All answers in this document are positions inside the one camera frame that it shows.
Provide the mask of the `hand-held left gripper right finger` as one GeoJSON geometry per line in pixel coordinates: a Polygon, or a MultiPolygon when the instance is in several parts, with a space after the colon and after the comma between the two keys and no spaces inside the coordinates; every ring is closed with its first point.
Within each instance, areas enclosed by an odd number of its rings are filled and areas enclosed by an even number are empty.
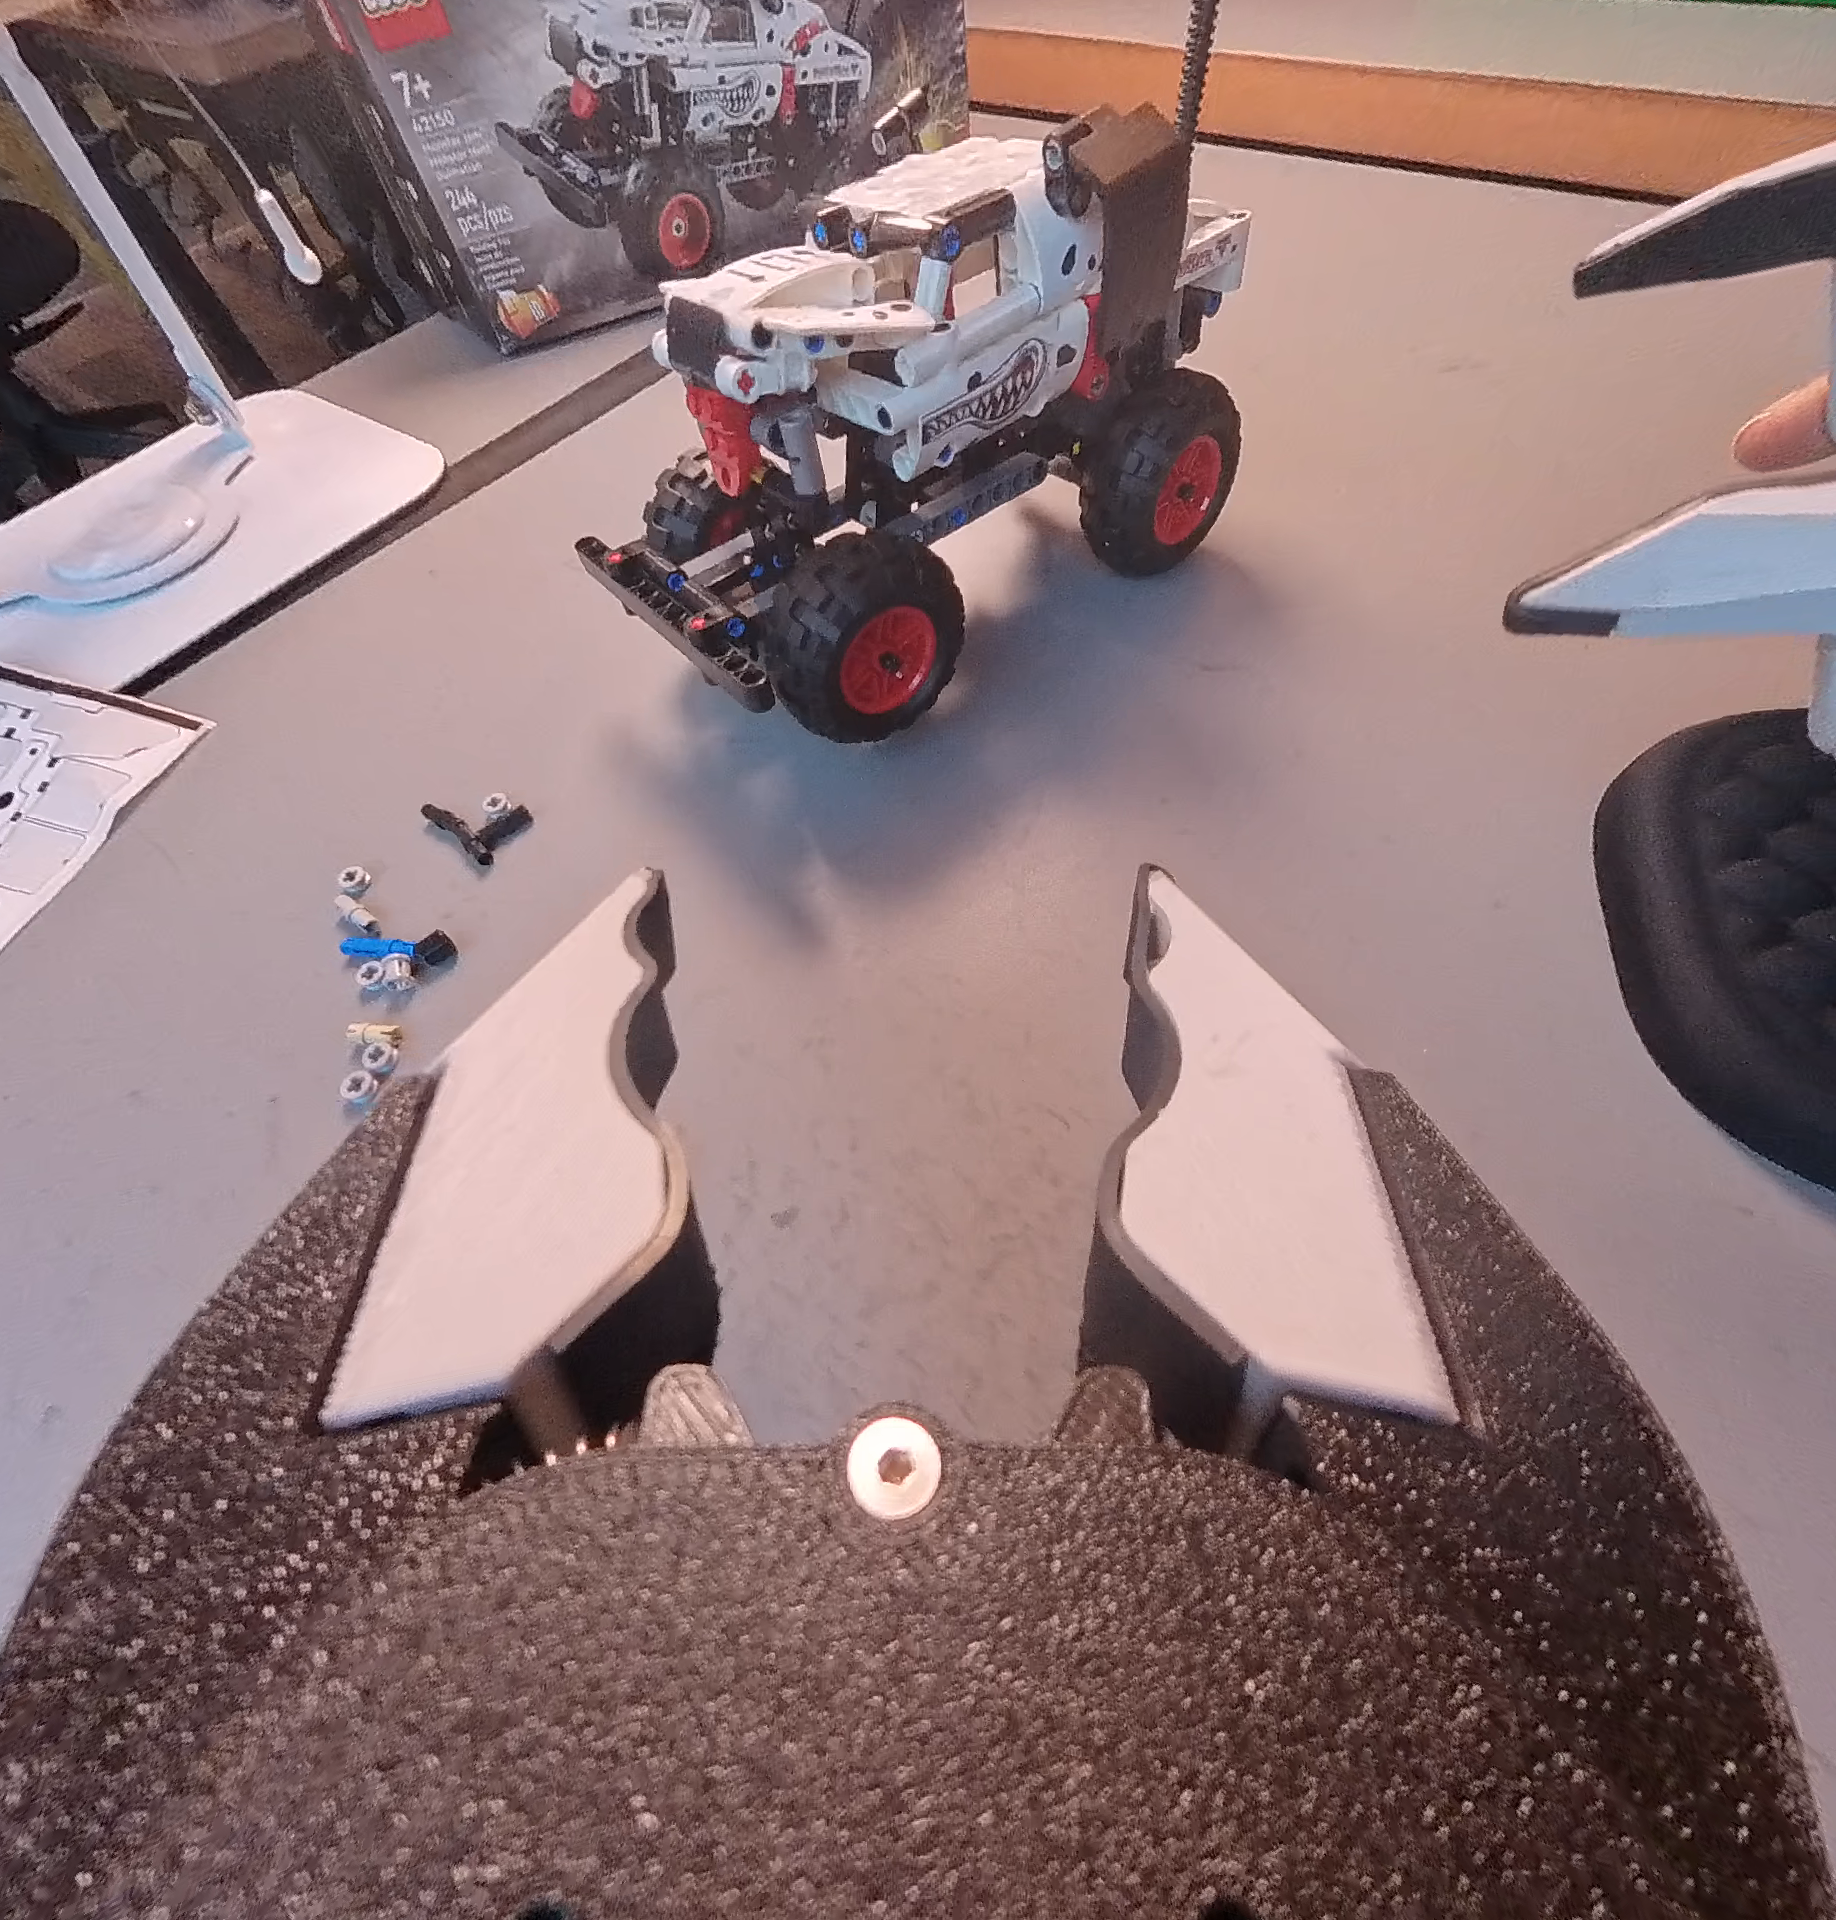
{"type": "Polygon", "coordinates": [[[1379,1078],[1159,865],[1134,886],[1123,1078],[1099,1171],[1093,1354],[1169,1428],[1293,1398],[1465,1423],[1370,1127],[1379,1078]]]}

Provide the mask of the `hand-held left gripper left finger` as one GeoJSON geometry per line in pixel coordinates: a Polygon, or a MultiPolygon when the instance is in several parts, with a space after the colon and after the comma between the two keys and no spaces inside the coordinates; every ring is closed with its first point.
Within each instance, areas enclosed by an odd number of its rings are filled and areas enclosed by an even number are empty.
{"type": "Polygon", "coordinates": [[[697,1216],[663,871],[636,871],[441,1053],[324,1427],[579,1395],[593,1427],[697,1359],[697,1216]]]}

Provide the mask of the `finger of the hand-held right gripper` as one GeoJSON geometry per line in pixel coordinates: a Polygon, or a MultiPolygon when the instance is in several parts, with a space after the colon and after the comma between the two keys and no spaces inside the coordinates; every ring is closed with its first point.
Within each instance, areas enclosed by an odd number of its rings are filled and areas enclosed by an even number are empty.
{"type": "Polygon", "coordinates": [[[1836,139],[1719,182],[1610,238],[1575,267],[1575,298],[1836,260],[1836,139]]]}
{"type": "Polygon", "coordinates": [[[1512,633],[1818,637],[1807,715],[1836,762],[1836,472],[1702,497],[1514,587],[1512,633]]]}

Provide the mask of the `white printed sticker sheet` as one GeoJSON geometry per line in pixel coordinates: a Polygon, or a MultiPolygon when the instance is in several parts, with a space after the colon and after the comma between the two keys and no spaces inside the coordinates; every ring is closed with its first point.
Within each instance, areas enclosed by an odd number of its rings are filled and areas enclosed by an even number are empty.
{"type": "Polygon", "coordinates": [[[0,948],[212,722],[0,667],[0,948]]]}

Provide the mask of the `white lego truck model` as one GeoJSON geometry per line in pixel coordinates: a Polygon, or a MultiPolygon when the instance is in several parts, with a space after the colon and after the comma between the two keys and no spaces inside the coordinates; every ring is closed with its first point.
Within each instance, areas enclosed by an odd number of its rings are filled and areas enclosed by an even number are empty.
{"type": "Polygon", "coordinates": [[[956,529],[1064,478],[1103,565],[1169,571],[1238,469],[1231,389],[1183,359],[1247,245],[1247,209],[1194,194],[1194,109],[903,157],[838,185],[801,241],[666,286],[651,350],[700,445],[661,476],[642,538],[577,554],[755,710],[781,706],[762,613],[838,535],[942,562],[956,529]]]}

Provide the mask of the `small blue lego piece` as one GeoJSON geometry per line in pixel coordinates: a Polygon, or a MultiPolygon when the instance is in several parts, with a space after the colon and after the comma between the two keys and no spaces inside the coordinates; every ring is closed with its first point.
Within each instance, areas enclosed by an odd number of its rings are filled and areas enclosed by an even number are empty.
{"type": "Polygon", "coordinates": [[[427,972],[450,968],[458,947],[447,931],[432,929],[421,940],[353,934],[341,940],[338,952],[355,963],[361,995],[406,995],[427,972]]]}

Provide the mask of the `lego set box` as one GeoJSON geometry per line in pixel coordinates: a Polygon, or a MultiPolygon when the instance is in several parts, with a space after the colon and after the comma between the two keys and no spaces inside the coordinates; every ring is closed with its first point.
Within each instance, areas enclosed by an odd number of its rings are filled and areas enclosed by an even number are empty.
{"type": "Polygon", "coordinates": [[[502,353],[804,238],[968,128],[959,1],[320,1],[423,296],[502,353]]]}

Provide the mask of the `white plastic stand base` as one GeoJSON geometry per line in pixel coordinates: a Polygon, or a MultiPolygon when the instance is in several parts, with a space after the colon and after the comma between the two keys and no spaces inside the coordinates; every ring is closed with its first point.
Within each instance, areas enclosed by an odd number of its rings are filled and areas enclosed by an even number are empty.
{"type": "Polygon", "coordinates": [[[0,525],[0,667],[121,689],[425,502],[444,454],[321,395],[231,395],[0,4],[0,78],[186,375],[196,422],[0,525]]]}

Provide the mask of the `black office chair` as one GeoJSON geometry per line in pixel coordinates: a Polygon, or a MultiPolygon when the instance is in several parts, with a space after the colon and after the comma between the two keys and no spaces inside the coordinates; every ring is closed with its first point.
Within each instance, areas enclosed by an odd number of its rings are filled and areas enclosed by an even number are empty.
{"type": "Polygon", "coordinates": [[[18,357],[55,333],[79,302],[40,318],[82,267],[70,232],[47,209],[0,196],[0,523],[18,515],[33,485],[62,493],[92,461],[125,459],[146,445],[143,425],[163,416],[154,404],[66,414],[18,370],[18,357]]]}

